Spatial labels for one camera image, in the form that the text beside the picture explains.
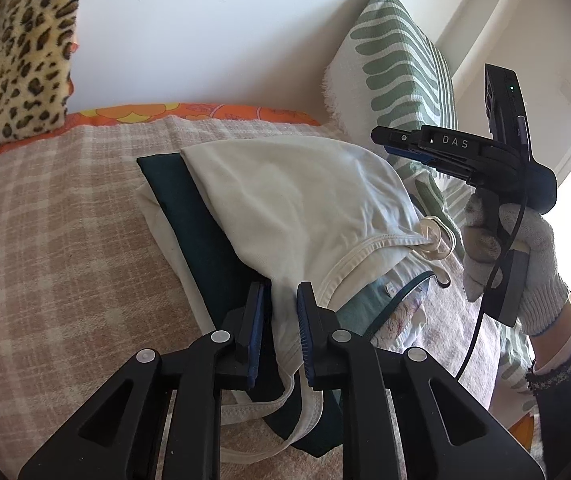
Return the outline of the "orange floral bed sheet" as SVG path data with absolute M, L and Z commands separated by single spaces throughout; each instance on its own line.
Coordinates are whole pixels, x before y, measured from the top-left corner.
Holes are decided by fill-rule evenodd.
M 154 122 L 154 120 L 165 117 L 178 117 L 186 120 L 263 120 L 277 124 L 319 126 L 316 119 L 304 112 L 277 110 L 276 108 L 262 106 L 205 103 L 126 104 L 92 108 L 92 110 L 69 114 L 61 128 L 39 134 L 33 138 L 1 145 L 0 155 L 31 143 L 56 138 L 79 126 L 102 127 L 144 124 L 144 122 Z

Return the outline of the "cream folded garment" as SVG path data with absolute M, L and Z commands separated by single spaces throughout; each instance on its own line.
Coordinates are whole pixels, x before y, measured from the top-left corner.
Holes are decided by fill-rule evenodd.
M 198 290 L 186 259 L 183 257 L 177 236 L 167 220 L 162 208 L 148 183 L 143 183 L 136 189 L 136 202 L 143 214 L 148 230 L 166 261 L 181 282 L 183 291 L 188 299 L 196 324 L 202 334 L 212 333 L 215 324 L 212 322 L 205 302 Z

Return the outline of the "floral patterned white garment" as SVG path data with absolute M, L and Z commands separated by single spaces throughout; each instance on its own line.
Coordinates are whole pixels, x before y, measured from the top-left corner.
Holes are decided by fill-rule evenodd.
M 427 324 L 423 302 L 427 299 L 432 274 L 425 272 L 412 278 L 392 296 L 389 314 L 377 322 L 378 329 L 370 336 L 374 347 L 403 353 L 417 341 Z

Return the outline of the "dark green folded garment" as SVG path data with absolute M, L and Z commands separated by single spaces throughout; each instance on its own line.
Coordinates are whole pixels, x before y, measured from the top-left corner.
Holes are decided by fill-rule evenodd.
M 218 226 L 197 191 L 179 153 L 138 157 L 136 163 L 150 185 L 157 203 L 174 230 L 194 281 L 215 324 L 223 328 L 228 313 L 245 306 L 250 285 L 264 285 L 264 328 L 252 401 L 276 401 L 285 393 L 278 372 L 272 337 L 271 284 L 236 255 L 230 240 Z M 281 439 L 290 437 L 302 414 L 301 380 L 295 373 L 293 393 L 282 408 L 261 418 Z M 323 411 L 317 426 L 294 443 L 311 456 L 321 457 L 343 443 L 343 413 L 334 393 L 323 393 Z

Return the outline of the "white camisole top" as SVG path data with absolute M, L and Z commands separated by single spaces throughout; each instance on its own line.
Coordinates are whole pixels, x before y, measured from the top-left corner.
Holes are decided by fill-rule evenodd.
M 181 152 L 208 211 L 235 255 L 271 282 L 271 328 L 285 391 L 276 401 L 224 411 L 226 424 L 266 416 L 299 389 L 302 413 L 275 448 L 221 451 L 227 463 L 253 464 L 281 453 L 319 422 L 322 393 L 303 383 L 297 287 L 313 286 L 317 304 L 340 310 L 410 252 L 449 286 L 439 264 L 455 237 L 435 218 L 422 219 L 386 160 L 361 146 L 321 136 L 223 140 Z

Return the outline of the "teal folded garment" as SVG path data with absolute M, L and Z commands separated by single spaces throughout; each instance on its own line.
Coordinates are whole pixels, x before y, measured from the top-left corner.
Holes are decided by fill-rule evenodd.
M 344 330 L 372 339 L 386 324 L 394 334 L 406 324 L 405 318 L 415 313 L 429 291 L 433 271 L 390 270 L 366 285 L 336 312 Z

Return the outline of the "green striped white pillow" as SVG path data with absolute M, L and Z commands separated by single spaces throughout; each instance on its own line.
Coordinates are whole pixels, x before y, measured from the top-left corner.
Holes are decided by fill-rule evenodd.
M 456 237 L 456 258 L 462 263 L 460 236 L 464 203 L 472 189 L 421 162 L 386 155 L 370 133 L 375 126 L 420 129 L 432 125 L 456 129 L 453 83 L 442 53 L 412 20 L 400 0 L 369 0 L 325 72 L 325 102 L 334 120 L 355 143 L 386 157 L 404 182 L 421 214 L 442 220 Z M 516 328 L 499 328 L 497 384 L 491 409 L 513 408 L 517 418 L 536 401 L 525 374 L 532 363 L 531 346 Z

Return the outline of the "leopard print fuzzy bag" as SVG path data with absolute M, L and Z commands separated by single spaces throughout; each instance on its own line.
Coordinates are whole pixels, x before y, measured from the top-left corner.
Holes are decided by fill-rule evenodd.
M 79 0 L 0 0 L 0 146 L 64 125 Z

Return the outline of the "pink plaid blanket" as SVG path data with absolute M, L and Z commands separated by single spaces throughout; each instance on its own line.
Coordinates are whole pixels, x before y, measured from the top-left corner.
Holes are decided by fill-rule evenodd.
M 130 356 L 200 331 L 136 202 L 141 156 L 220 139 L 327 136 L 259 120 L 80 126 L 0 154 L 0 469 L 26 460 Z

